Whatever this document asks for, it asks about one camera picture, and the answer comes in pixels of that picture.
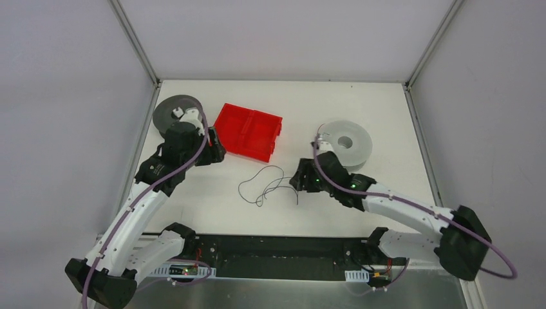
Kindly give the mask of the red two-compartment bin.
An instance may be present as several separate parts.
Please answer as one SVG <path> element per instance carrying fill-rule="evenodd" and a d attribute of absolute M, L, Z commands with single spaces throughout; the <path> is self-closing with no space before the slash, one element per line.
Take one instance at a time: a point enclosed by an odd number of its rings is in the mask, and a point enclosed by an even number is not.
<path fill-rule="evenodd" d="M 227 152 L 268 163 L 282 121 L 270 113 L 225 103 L 214 126 Z"/>

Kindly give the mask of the white translucent cable spool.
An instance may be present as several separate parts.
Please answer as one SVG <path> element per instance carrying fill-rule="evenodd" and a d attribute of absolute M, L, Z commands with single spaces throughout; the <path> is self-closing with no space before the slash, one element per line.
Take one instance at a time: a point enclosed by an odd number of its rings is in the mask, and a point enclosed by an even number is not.
<path fill-rule="evenodd" d="M 372 154 L 370 134 L 355 122 L 334 120 L 321 125 L 317 133 L 331 143 L 340 163 L 350 172 L 362 168 Z"/>

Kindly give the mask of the black cable spool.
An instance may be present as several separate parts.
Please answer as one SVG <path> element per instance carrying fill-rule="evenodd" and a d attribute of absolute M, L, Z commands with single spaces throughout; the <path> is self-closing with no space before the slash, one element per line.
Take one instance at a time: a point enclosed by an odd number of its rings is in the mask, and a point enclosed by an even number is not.
<path fill-rule="evenodd" d="M 167 130 L 178 122 L 189 110 L 202 108 L 201 102 L 190 95 L 174 95 L 159 103 L 153 112 L 152 121 L 160 136 L 165 138 Z"/>

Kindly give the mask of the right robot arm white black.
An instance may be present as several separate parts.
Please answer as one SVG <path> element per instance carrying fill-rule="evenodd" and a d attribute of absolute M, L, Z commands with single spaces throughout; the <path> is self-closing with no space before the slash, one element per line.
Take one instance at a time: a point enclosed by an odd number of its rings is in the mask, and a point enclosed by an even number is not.
<path fill-rule="evenodd" d="M 475 280 L 481 270 L 488 246 L 476 237 L 491 241 L 475 211 L 466 206 L 448 209 L 421 206 L 405 197 L 390 197 L 390 190 L 375 179 L 349 173 L 336 155 L 319 154 L 319 165 L 302 158 L 289 184 L 296 191 L 327 192 L 341 205 L 370 212 L 401 223 L 414 231 L 402 233 L 376 228 L 366 245 L 366 257 L 375 264 L 388 258 L 438 261 L 451 275 Z"/>

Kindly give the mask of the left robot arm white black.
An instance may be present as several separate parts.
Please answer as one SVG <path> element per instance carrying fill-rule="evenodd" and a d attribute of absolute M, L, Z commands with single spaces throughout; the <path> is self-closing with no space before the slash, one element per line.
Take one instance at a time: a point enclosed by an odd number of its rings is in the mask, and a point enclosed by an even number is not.
<path fill-rule="evenodd" d="M 215 127 L 172 125 L 164 143 L 140 165 L 125 205 L 83 259 L 72 258 L 65 273 L 82 307 L 93 300 L 106 308 L 124 308 L 140 283 L 167 260 L 189 260 L 196 253 L 196 232 L 181 223 L 165 227 L 150 244 L 134 251 L 151 218 L 185 180 L 188 169 L 220 163 L 226 150 Z"/>

